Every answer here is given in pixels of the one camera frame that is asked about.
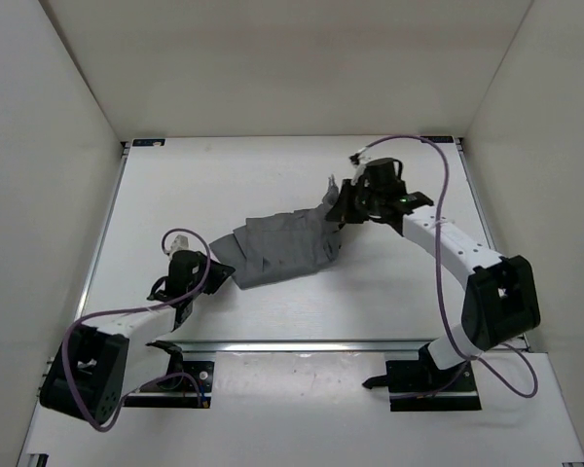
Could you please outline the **grey pleated skirt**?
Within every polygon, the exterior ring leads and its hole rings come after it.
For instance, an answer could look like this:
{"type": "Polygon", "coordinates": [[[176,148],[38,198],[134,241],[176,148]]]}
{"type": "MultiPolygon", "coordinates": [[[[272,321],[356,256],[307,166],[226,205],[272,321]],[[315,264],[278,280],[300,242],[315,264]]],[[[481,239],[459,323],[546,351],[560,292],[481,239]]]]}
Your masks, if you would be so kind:
{"type": "Polygon", "coordinates": [[[333,176],[313,208],[247,218],[245,224],[210,243],[217,260],[235,269],[241,290],[290,280],[330,267],[342,247],[342,226],[326,220],[340,194],[333,176]]]}

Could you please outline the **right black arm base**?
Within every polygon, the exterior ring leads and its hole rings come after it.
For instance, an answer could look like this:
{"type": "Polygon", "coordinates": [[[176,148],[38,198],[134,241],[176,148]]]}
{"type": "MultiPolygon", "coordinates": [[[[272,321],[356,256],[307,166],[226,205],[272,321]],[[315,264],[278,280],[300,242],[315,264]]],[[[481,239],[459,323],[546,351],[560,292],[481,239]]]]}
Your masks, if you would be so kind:
{"type": "Polygon", "coordinates": [[[362,386],[388,390],[393,413],[477,412],[482,409],[470,362],[439,370],[426,344],[418,359],[391,359],[383,375],[369,377],[362,386]]]}

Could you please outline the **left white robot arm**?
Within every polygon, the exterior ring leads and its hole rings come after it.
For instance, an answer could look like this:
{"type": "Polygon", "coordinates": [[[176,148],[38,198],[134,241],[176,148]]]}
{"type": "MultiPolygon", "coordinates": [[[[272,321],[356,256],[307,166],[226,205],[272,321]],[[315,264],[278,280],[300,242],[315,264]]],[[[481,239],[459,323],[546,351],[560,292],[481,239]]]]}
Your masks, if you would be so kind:
{"type": "Polygon", "coordinates": [[[196,378],[184,371],[182,350],[161,337],[184,324],[198,296],[216,293],[235,272],[199,251],[171,253],[167,274],[147,297],[154,306],[71,328],[41,386],[41,406],[104,432],[128,395],[144,386],[170,390],[189,382],[200,397],[196,378]]]}

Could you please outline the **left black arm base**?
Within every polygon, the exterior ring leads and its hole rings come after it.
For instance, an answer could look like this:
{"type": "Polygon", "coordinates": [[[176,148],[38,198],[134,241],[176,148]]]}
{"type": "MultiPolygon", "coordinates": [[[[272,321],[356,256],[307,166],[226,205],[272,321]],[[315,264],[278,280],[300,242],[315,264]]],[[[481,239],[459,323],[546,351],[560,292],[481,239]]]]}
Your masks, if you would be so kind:
{"type": "Polygon", "coordinates": [[[130,394],[127,408],[197,409],[211,407],[215,363],[213,360],[191,360],[171,342],[154,341],[151,347],[169,355],[166,377],[149,382],[130,394]]]}

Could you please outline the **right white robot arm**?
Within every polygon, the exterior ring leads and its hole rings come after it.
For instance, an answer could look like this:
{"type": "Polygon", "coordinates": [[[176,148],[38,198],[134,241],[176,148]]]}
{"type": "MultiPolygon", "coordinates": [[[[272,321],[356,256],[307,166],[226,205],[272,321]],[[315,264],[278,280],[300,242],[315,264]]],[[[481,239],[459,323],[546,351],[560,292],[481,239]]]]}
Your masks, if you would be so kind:
{"type": "Polygon", "coordinates": [[[390,226],[430,254],[436,270],[447,270],[463,288],[459,323],[420,353],[418,381],[435,390],[460,363],[538,327],[540,310],[530,262],[478,243],[444,218],[431,198],[408,192],[402,171],[402,162],[393,158],[360,165],[353,178],[343,181],[326,219],[340,225],[390,226]]]}

